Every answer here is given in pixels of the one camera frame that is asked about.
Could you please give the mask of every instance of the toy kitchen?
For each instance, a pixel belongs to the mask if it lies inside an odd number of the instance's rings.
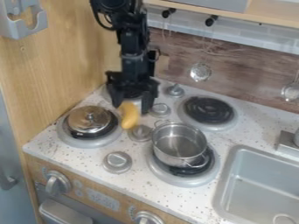
[[[298,223],[299,116],[156,80],[132,129],[103,85],[24,145],[43,219]],[[138,93],[125,102],[140,108]]]

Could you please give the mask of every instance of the pot handle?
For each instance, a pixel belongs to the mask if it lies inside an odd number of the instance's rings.
[[[155,125],[155,128],[157,128],[157,127],[159,127],[163,124],[166,124],[166,123],[170,123],[170,120],[158,120],[154,123],[154,125]]]
[[[203,164],[199,164],[199,165],[191,165],[188,162],[184,161],[189,167],[191,168],[202,168],[205,167],[207,165],[207,163],[209,162],[209,159],[207,156],[202,156],[204,158],[204,163]]]

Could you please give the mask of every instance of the speckled countertop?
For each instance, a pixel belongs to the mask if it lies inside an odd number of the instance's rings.
[[[168,81],[161,82],[162,91],[170,85]],[[220,156],[221,168],[228,151],[234,145],[244,144],[275,153],[274,145],[280,131],[294,132],[298,128],[299,115],[193,87],[182,87],[186,95],[217,97],[229,102],[239,112],[239,121],[234,128],[220,133],[205,133],[208,142]],[[166,102],[172,107],[173,111],[167,119],[174,122],[180,121],[174,111],[181,100],[168,98],[161,94],[156,102]],[[77,107],[86,105],[101,105],[114,110],[101,97],[100,89],[94,91]],[[156,120],[158,119],[147,115],[141,119],[140,123],[153,127]],[[56,124],[50,125],[24,145],[24,151],[191,223],[226,223],[212,209],[212,197],[219,174],[207,185],[195,188],[176,187],[164,183],[150,171],[145,160],[149,155],[150,143],[134,143],[128,138],[126,131],[123,131],[121,137],[109,146],[87,150],[72,148],[62,143],[55,130]],[[103,169],[101,162],[112,151],[125,151],[133,158],[133,166],[130,171],[121,175],[114,175]]]

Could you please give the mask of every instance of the stainless steel pot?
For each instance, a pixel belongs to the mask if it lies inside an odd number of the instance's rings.
[[[209,162],[205,135],[192,126],[174,122],[157,126],[152,143],[156,157],[166,165],[200,168]]]

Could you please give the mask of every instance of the sink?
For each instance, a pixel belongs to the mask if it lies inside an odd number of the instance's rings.
[[[298,224],[299,163],[246,146],[231,149],[212,205],[236,224]]]

